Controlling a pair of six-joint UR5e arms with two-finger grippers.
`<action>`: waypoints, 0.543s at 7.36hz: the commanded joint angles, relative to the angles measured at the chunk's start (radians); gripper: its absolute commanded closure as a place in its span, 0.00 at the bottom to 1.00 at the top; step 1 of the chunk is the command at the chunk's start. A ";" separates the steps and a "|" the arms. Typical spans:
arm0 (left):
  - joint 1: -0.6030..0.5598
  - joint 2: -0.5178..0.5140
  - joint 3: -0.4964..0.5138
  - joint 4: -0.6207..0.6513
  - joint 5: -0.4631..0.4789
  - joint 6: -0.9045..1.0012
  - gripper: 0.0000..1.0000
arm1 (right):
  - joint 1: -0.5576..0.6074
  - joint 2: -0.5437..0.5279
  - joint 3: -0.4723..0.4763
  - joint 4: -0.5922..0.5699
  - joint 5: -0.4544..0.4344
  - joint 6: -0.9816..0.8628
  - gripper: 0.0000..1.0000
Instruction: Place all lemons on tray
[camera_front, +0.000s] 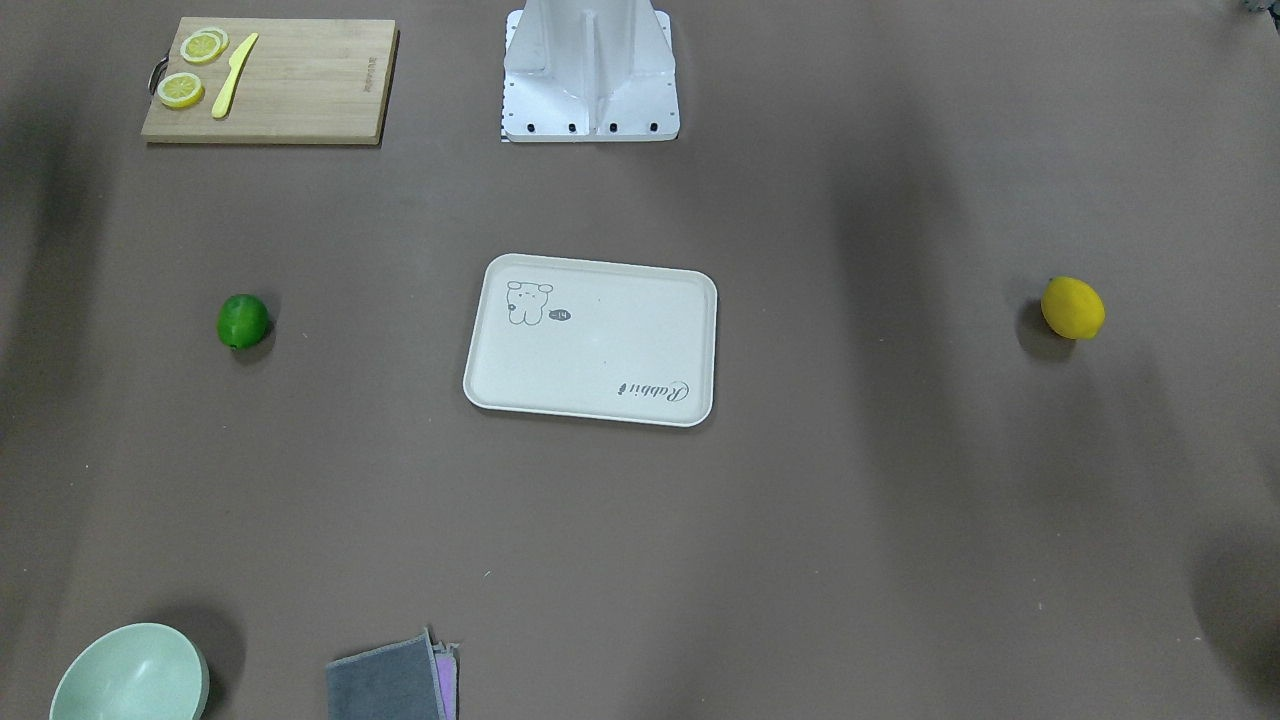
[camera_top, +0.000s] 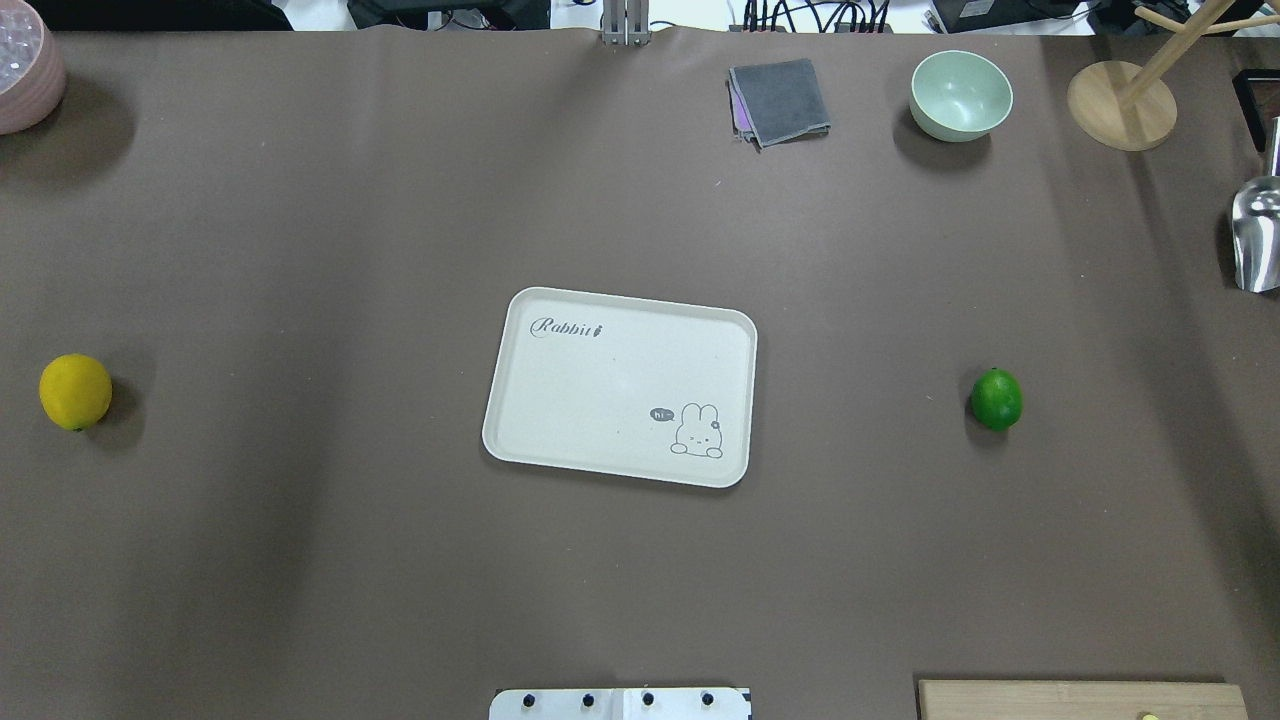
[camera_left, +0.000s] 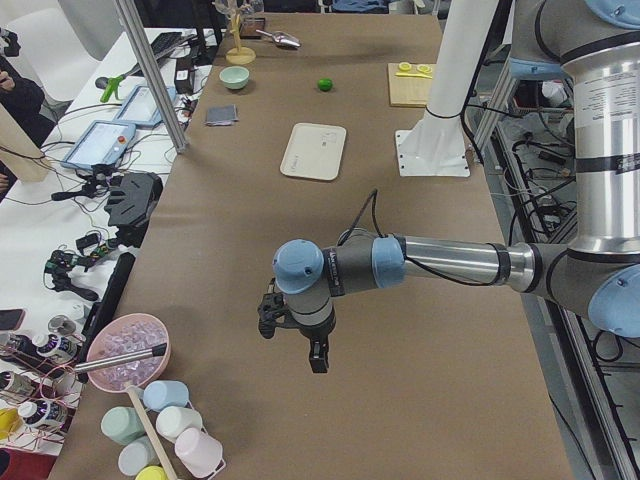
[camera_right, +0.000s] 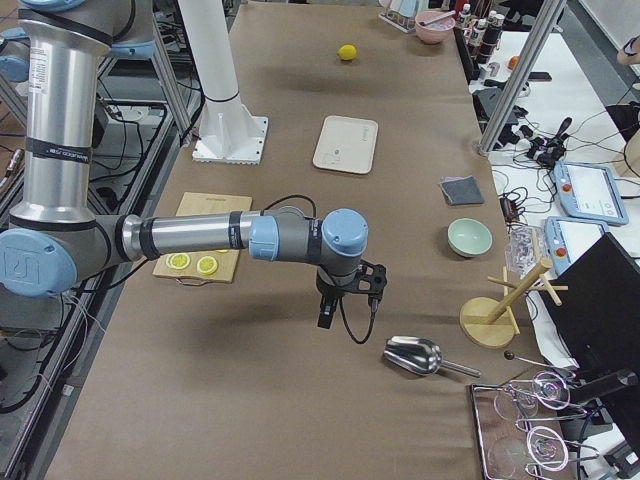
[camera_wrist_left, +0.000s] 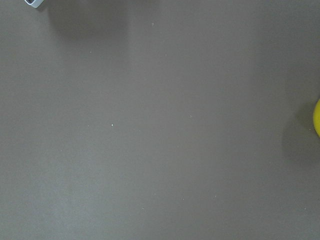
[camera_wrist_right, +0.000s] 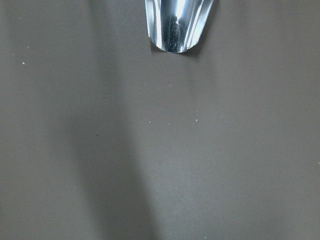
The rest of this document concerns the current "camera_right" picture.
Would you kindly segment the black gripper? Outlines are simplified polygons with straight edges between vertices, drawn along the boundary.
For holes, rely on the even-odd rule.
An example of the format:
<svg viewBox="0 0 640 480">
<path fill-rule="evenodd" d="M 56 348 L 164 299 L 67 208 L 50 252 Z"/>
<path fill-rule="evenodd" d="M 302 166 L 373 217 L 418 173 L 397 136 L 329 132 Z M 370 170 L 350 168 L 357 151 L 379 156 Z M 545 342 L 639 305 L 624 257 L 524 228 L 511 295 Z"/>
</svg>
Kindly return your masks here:
<svg viewBox="0 0 640 480">
<path fill-rule="evenodd" d="M 331 328 L 336 310 L 336 299 L 343 297 L 347 293 L 365 293 L 365 289 L 361 287 L 362 281 L 363 276 L 359 271 L 349 273 L 346 276 L 335 276 L 329 274 L 322 267 L 317 269 L 316 287 L 322 295 L 317 322 L 319 328 Z"/>
</svg>

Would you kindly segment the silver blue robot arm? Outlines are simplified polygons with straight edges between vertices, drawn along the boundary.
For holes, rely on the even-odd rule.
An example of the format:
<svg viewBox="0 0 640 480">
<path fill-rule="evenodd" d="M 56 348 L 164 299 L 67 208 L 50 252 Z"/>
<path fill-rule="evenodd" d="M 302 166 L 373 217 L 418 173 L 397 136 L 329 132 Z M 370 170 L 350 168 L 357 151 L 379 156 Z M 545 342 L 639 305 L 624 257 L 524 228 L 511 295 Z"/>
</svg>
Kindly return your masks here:
<svg viewBox="0 0 640 480">
<path fill-rule="evenodd" d="M 369 279 L 368 226 L 350 209 L 323 219 L 292 207 L 143 219 L 95 215 L 87 205 L 99 61 L 147 59 L 155 49 L 148 1 L 25 1 L 30 41 L 24 189 L 1 235 L 1 282 L 53 296 L 102 270 L 141 258 L 218 249 L 314 265 L 318 324 L 330 326 L 346 293 Z"/>
</svg>

